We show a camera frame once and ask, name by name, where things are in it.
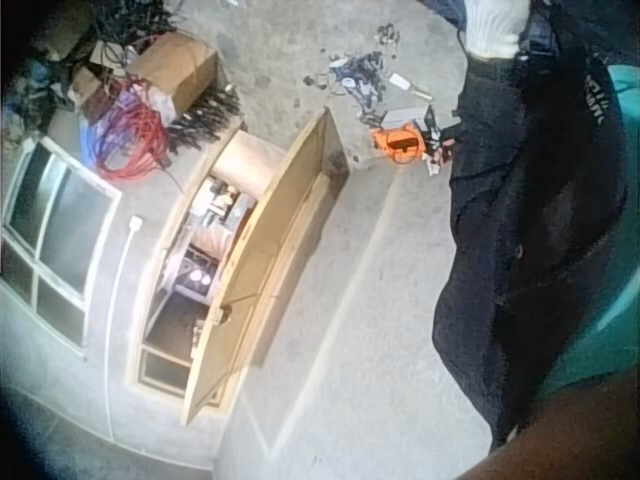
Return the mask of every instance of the black jacket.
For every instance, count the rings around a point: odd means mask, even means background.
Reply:
[[[493,446],[526,420],[581,327],[624,201],[623,130],[606,68],[560,11],[559,54],[469,59],[451,173],[457,250],[433,342],[489,423]]]

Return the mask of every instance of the window frame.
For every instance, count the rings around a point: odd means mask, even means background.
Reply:
[[[14,213],[14,207],[18,191],[22,186],[24,175],[26,173],[31,155],[35,150],[37,144],[41,143],[44,148],[51,152],[52,156],[57,157],[64,164],[64,169],[55,178],[55,184],[51,190],[51,194],[47,199],[45,212],[43,214],[42,222],[38,230],[38,238],[35,248],[28,245],[24,239],[20,237],[18,232],[10,225],[11,217]],[[53,163],[49,160],[49,163],[45,167],[43,176],[49,171]],[[68,285],[64,280],[58,277],[47,265],[45,265],[40,259],[39,255],[42,250],[42,244],[44,236],[47,231],[47,225],[50,220],[51,213],[56,198],[60,192],[60,187],[65,177],[67,169],[72,173],[78,175],[84,182],[86,182],[91,188],[97,190],[98,193],[105,195],[109,200],[109,206],[105,213],[104,219],[100,226],[96,242],[93,246],[93,251],[89,261],[89,267],[87,269],[87,278],[84,285],[84,290],[78,293],[73,287]],[[27,264],[32,270],[33,275],[31,278],[31,292],[30,302],[25,301],[22,297],[14,291],[14,289],[7,282],[2,280],[2,285],[5,291],[17,299],[24,307],[26,307],[31,316],[36,320],[36,323],[50,332],[56,339],[60,340],[64,345],[71,348],[81,356],[84,355],[84,348],[87,343],[87,324],[89,322],[89,309],[91,306],[91,300],[93,297],[94,285],[98,270],[98,263],[102,258],[102,252],[106,243],[107,235],[111,229],[113,219],[115,217],[116,210],[120,203],[122,192],[116,187],[100,178],[96,173],[89,170],[82,165],[73,156],[68,154],[62,147],[60,147],[55,141],[48,136],[42,136],[39,138],[29,138],[25,140],[21,146],[21,150],[18,154],[17,165],[13,173],[13,178],[9,184],[6,201],[4,202],[2,209],[2,240],[7,242],[8,246],[15,252],[20,259]],[[59,332],[47,319],[43,318],[37,310],[38,306],[38,284],[42,279],[49,287],[61,295],[66,301],[71,303],[75,308],[78,308],[82,312],[82,335],[80,345],[76,344],[73,340],[68,338],[63,333]]]

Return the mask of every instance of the open cabinet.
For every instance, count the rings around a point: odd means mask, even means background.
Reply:
[[[210,287],[194,295],[176,284],[180,268],[165,268],[148,309],[139,382],[183,398],[184,425],[204,407],[230,412],[263,326],[283,314],[348,174],[328,109],[277,163],[244,157],[239,168],[223,152],[207,174],[244,195],[226,216],[230,233],[220,254],[194,242],[193,208],[171,242],[172,257],[196,259]]]

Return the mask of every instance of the glass pane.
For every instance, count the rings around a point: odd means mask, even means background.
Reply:
[[[38,280],[37,312],[53,328],[62,333],[76,345],[82,345],[82,327],[84,312],[41,278]]]
[[[31,247],[36,247],[42,217],[51,195],[51,177],[44,175],[51,152],[36,144],[16,195],[9,224]]]
[[[143,354],[146,356],[145,377],[180,390],[187,389],[189,367],[153,355],[146,350],[143,351]]]
[[[31,267],[9,246],[2,245],[2,278],[22,299],[31,304]]]
[[[89,263],[111,199],[67,170],[47,223],[40,260],[84,292]]]

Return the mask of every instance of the teal shirt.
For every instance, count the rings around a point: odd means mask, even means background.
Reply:
[[[560,356],[538,394],[544,400],[560,388],[580,380],[612,373],[638,364],[640,323],[640,69],[626,65],[609,67],[620,102],[627,146],[628,201],[616,232],[611,261],[605,273],[616,295],[607,308],[591,313],[587,327]],[[621,266],[634,262],[635,273],[621,274]]]

